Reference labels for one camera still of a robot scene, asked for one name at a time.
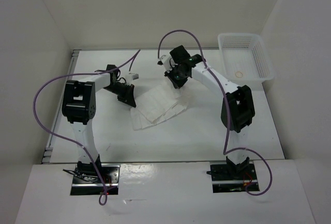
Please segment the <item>white pleated skirt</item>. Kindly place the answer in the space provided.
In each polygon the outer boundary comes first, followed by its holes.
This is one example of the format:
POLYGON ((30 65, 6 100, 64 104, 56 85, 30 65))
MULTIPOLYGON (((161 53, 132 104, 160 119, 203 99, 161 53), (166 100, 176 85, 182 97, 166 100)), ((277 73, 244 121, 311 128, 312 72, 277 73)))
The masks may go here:
POLYGON ((192 92, 186 87, 175 89, 168 79, 135 98, 130 109, 133 130, 143 130, 161 124, 186 111, 192 92))

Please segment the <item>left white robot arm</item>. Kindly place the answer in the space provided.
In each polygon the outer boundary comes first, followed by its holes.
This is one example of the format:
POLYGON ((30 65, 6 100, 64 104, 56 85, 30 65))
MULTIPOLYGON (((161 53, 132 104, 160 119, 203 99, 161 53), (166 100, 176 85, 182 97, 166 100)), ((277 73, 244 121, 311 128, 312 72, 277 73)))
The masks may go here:
POLYGON ((67 118, 80 148, 75 174, 85 176, 90 182, 98 182, 103 176, 100 155, 93 135, 93 118, 96 115, 96 93, 104 89, 117 96, 117 100, 136 107, 134 85, 131 80, 121 78, 115 65, 97 71, 81 81, 68 80, 62 103, 62 114, 67 118))

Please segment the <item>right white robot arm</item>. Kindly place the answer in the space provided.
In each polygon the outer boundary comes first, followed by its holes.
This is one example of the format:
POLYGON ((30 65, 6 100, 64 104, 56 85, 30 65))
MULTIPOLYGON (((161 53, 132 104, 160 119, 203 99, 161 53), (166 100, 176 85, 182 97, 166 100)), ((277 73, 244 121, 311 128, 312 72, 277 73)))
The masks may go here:
POLYGON ((165 68, 164 76, 175 89, 183 87, 192 78, 222 101, 220 118, 227 129, 223 149, 227 175, 232 179, 240 178, 250 160, 244 145, 255 116, 251 88, 229 81, 210 67, 203 56, 190 55, 183 46, 174 48, 169 55, 158 56, 158 65, 165 68))

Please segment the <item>white plastic mesh basket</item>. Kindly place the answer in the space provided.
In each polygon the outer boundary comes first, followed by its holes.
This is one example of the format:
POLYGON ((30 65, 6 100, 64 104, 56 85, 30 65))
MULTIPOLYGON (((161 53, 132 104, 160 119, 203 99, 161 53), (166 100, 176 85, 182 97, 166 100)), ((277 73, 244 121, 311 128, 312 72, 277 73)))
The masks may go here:
POLYGON ((274 68, 260 35, 222 33, 218 46, 225 76, 231 81, 265 82, 275 77, 274 68), (235 73, 243 73, 237 78, 235 73))

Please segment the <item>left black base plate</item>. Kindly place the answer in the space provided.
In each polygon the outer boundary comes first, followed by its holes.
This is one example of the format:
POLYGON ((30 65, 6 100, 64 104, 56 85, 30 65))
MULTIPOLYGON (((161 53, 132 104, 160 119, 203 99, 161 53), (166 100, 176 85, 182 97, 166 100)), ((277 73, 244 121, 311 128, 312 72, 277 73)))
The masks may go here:
MULTIPOLYGON (((118 195, 118 183, 120 165, 103 163, 101 175, 108 189, 107 195, 118 195)), ((103 192, 103 185, 97 174, 79 174, 77 168, 74 170, 63 169, 72 176, 71 196, 92 196, 100 195, 103 192)))

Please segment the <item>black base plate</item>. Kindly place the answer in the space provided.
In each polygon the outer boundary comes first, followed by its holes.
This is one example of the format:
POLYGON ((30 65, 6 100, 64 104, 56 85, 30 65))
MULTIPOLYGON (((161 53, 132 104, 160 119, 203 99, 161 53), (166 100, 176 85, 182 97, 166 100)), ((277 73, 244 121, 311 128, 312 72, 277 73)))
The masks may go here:
POLYGON ((258 178, 254 163, 237 175, 232 175, 225 162, 211 163, 206 172, 211 177, 213 193, 249 192, 259 191, 258 178))
MULTIPOLYGON (((107 195, 118 195, 118 183, 120 165, 103 163, 101 175, 108 189, 107 195)), ((63 169, 72 176, 71 196, 92 196, 100 195, 103 192, 103 185, 97 174, 79 174, 77 168, 74 170, 63 169)))

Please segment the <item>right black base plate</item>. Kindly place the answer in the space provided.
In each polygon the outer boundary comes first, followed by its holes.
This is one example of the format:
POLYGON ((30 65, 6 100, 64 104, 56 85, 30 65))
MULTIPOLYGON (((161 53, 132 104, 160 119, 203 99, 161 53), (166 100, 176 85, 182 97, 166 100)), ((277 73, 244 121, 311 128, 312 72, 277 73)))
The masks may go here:
POLYGON ((259 191, 258 178, 254 163, 237 175, 232 175, 225 162, 211 163, 206 172, 211 177, 213 193, 249 192, 259 191))

